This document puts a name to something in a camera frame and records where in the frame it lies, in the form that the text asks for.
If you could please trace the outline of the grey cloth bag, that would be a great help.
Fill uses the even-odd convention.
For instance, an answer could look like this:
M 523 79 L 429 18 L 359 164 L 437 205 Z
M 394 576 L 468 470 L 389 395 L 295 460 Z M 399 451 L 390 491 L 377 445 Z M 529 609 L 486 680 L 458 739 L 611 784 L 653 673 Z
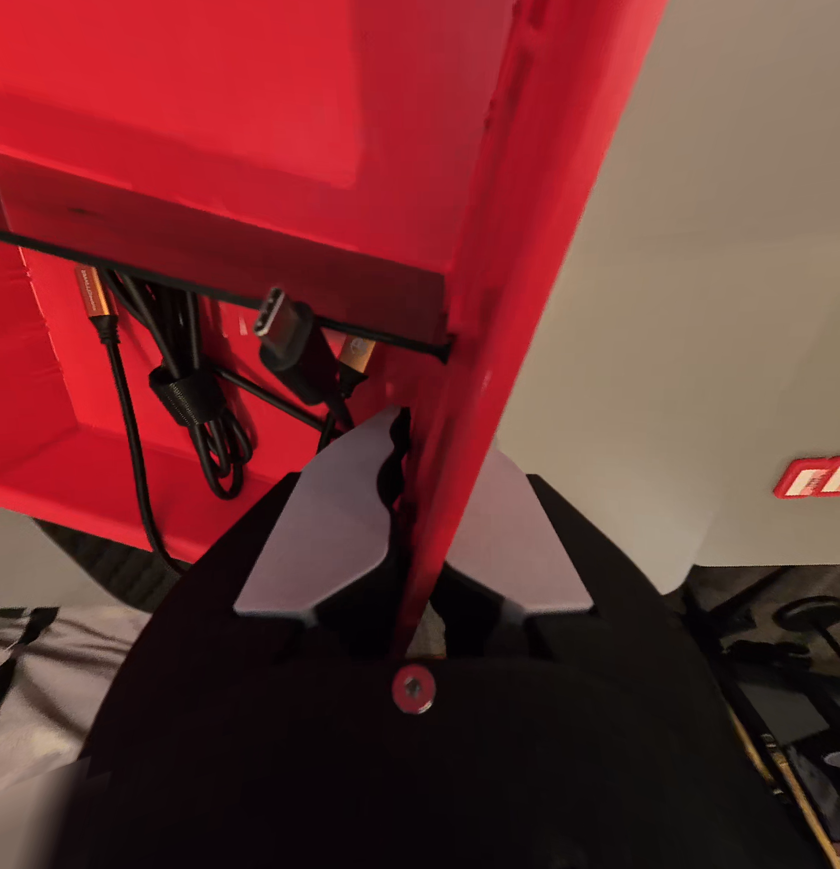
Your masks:
M 36 607 L 0 625 L 0 793 L 72 764 L 151 615 Z

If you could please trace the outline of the red plastic bin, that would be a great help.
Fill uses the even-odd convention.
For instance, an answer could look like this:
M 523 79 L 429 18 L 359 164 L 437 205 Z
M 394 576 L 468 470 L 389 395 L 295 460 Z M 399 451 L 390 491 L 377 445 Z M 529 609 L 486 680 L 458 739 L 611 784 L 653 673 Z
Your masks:
M 75 263 L 200 287 L 262 368 L 273 287 L 410 408 L 406 637 L 666 2 L 0 2 L 0 506 L 143 541 Z

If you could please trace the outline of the black chair base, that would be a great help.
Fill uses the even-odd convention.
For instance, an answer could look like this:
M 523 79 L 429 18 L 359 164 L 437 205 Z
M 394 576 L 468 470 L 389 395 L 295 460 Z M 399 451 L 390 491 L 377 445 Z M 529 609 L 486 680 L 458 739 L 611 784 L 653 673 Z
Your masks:
M 694 567 L 683 601 L 737 664 L 840 677 L 840 565 Z

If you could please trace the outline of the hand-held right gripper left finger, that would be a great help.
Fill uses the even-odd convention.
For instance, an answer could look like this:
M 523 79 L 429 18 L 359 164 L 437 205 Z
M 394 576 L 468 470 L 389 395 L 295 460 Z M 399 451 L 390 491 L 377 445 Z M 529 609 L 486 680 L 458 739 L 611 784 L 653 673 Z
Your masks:
M 234 604 L 242 616 L 313 621 L 313 610 L 378 568 L 391 520 L 378 476 L 394 457 L 402 409 L 390 406 L 318 453 L 301 472 Z

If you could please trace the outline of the red white rectangular sticker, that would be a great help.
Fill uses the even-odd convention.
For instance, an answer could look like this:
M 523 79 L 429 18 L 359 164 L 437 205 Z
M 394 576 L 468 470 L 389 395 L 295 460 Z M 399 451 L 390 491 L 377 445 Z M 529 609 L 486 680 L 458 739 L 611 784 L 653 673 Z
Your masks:
M 792 461 L 774 486 L 773 495 L 783 501 L 840 497 L 840 455 Z

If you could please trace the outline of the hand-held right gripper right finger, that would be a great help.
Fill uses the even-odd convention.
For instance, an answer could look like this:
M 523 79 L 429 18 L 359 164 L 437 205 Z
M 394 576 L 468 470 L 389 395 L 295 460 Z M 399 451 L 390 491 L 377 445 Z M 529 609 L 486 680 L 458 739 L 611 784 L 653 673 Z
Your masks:
M 497 595 L 509 620 L 593 607 L 527 475 L 499 449 L 481 466 L 446 565 Z

